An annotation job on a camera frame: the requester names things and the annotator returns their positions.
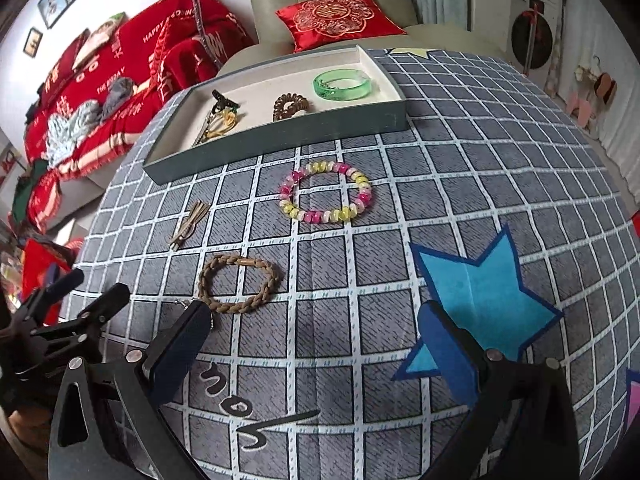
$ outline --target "table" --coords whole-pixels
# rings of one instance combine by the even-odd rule
[[[65,315],[127,283],[132,302],[104,335],[110,360],[144,348],[177,319],[175,300],[196,293],[210,254],[271,260],[284,272],[277,294],[254,313],[216,317],[182,391],[162,408],[171,428],[213,479],[418,478],[466,407],[440,377],[390,379],[416,343],[415,315],[430,296],[409,242],[477,258],[506,222],[524,285],[564,313],[526,355],[564,367],[590,478],[619,435],[626,368],[640,368],[638,239],[619,193],[571,119],[503,61],[373,54],[408,98],[409,130],[270,153],[156,186],[142,160],[185,93],[172,99],[104,195],[79,257],[85,284]],[[283,177],[318,159],[343,160],[372,180],[374,206],[352,225],[291,222],[278,210]],[[300,200],[325,209],[352,192],[335,173],[315,175]],[[196,200],[212,203],[210,214],[170,251],[168,238]],[[213,289],[245,297],[262,278],[229,267]],[[217,383],[200,379],[211,364]],[[219,393],[216,384],[225,385]],[[254,440],[237,432],[246,420],[221,409],[228,396],[250,400],[252,421],[320,413],[267,431],[267,446],[246,451]],[[505,435],[500,428],[481,473]]]

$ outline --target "shallow gray box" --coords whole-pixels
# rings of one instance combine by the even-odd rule
[[[372,93],[350,102],[326,101],[316,96],[313,78],[344,67],[366,72],[374,84]],[[226,136],[192,146],[214,104],[210,95],[213,89],[241,105],[238,126]],[[307,97],[312,110],[318,111],[271,122],[274,101],[281,94],[294,92]],[[397,132],[407,127],[404,95],[364,49],[355,45],[303,52],[190,89],[158,135],[143,169],[156,184],[162,185],[252,156],[325,140]]]

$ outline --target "brown braided bracelet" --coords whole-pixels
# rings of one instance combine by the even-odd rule
[[[285,108],[284,105],[287,103],[291,104]],[[273,121],[289,119],[300,110],[308,110],[308,108],[309,101],[306,100],[306,97],[298,94],[282,94],[273,105]]]
[[[238,303],[222,303],[221,301],[209,296],[209,287],[211,286],[209,278],[215,274],[220,267],[225,265],[238,265],[263,269],[269,275],[269,279],[260,286],[260,292],[255,296],[247,298],[244,301],[239,301]],[[245,312],[255,310],[263,303],[266,303],[269,296],[273,294],[273,291],[278,286],[279,282],[280,277],[278,276],[278,271],[276,270],[275,265],[271,262],[244,258],[238,254],[215,254],[200,271],[200,275],[198,277],[198,296],[200,301],[208,304],[212,311],[216,311],[221,314],[225,312],[230,314],[244,314]]]

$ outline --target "gray cloth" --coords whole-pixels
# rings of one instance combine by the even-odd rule
[[[73,154],[76,146],[100,124],[101,112],[100,103],[91,99],[82,103],[68,119],[60,114],[49,116],[46,159],[50,168]]]
[[[109,95],[102,106],[100,124],[104,124],[133,95],[133,85],[130,77],[119,77],[111,83]]]

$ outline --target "silver bolt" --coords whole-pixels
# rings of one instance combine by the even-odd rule
[[[552,370],[558,370],[560,368],[560,363],[558,362],[557,359],[554,359],[553,357],[547,357],[545,359],[545,365],[547,365]]]
[[[495,348],[489,348],[486,351],[486,356],[489,359],[489,361],[492,361],[492,362],[502,361],[502,359],[504,359],[504,355],[502,355],[502,352],[500,352],[499,350],[496,350]]]
[[[73,359],[71,359],[71,361],[69,361],[69,368],[71,368],[72,370],[75,370],[76,368],[79,368],[81,364],[82,364],[82,358],[74,357]]]
[[[127,354],[127,362],[137,363],[142,359],[142,350],[132,350]]]

